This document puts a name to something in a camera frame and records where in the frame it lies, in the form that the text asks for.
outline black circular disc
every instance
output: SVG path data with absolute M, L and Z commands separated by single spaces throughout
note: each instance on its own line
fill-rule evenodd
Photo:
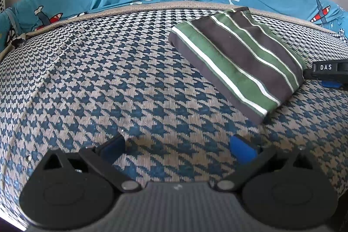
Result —
M 55 169 L 28 181 L 20 195 L 20 208 L 35 226 L 72 230 L 105 215 L 113 201 L 113 189 L 103 178 Z
M 242 198 L 255 219 L 281 229 L 318 226 L 337 207 L 337 195 L 326 177 L 304 168 L 261 174 L 244 186 Z

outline houndstooth pattern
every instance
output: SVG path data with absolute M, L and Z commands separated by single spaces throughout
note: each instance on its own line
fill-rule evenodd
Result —
M 228 137 L 283 149 L 305 145 L 339 194 L 348 187 L 347 95 L 306 81 L 255 126 L 189 64 L 167 38 L 214 10 L 131 13 L 64 25 L 32 38 L 0 64 L 1 191 L 25 224 L 18 197 L 49 147 L 74 152 L 118 132 L 127 151 L 115 166 L 149 180 L 219 180 L 235 168 Z M 328 33 L 254 16 L 304 57 L 348 57 Z

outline ribbed gray surface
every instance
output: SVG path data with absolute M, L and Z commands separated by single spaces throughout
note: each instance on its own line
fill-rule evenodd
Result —
M 43 230 L 29 227 L 27 232 Z M 251 218 L 233 194 L 218 193 L 206 182 L 148 183 L 124 194 L 100 221 L 72 232 L 276 232 Z M 308 232 L 329 232 L 321 226 Z

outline folded striped cloth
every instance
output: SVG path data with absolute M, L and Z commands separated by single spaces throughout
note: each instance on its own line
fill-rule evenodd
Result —
M 178 24 L 169 42 L 255 124 L 303 83 L 303 60 L 248 7 Z

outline beige fabric edge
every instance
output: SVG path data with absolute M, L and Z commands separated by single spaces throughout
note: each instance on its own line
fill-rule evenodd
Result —
M 117 7 L 108 9 L 105 11 L 97 12 L 97 13 L 90 13 L 85 14 L 83 16 L 75 17 L 72 19 L 66 19 L 62 21 L 55 22 L 49 26 L 46 26 L 38 31 L 29 32 L 26 34 L 27 39 L 40 35 L 42 33 L 51 31 L 55 29 L 58 26 L 72 23 L 75 21 L 85 20 L 85 19 L 92 19 L 92 18 L 98 18 L 98 17 L 105 17 L 105 16 L 112 16 L 112 15 L 120 15 L 120 14 L 128 14 L 133 12 L 142 12 L 142 11 L 152 11 L 152 10 L 167 10 L 167 9 L 214 9 L 214 10 L 226 10 L 230 8 L 237 8 L 240 6 L 237 5 L 230 5 L 230 4 L 222 4 L 222 3 L 213 3 L 213 2 L 199 2 L 199 1 L 192 1 L 192 0 L 182 0 L 182 1 L 168 1 L 168 2 L 159 2 L 159 3 L 151 3 L 151 4 L 135 4 L 135 5 L 128 5 L 125 7 Z M 278 19 L 281 21 L 286 21 L 302 26 L 307 26 L 313 29 L 317 29 L 319 31 L 327 32 L 327 33 L 334 33 L 331 30 L 325 29 L 323 27 L 320 27 L 316 24 L 313 24 L 311 22 L 301 20 L 295 17 L 285 16 L 273 12 L 266 12 L 254 8 L 249 8 L 250 12 L 254 15 L 259 16 L 265 16 L 273 19 Z M 0 53 L 0 62 L 2 59 L 13 49 L 12 45 L 9 44 L 7 48 L 5 48 Z

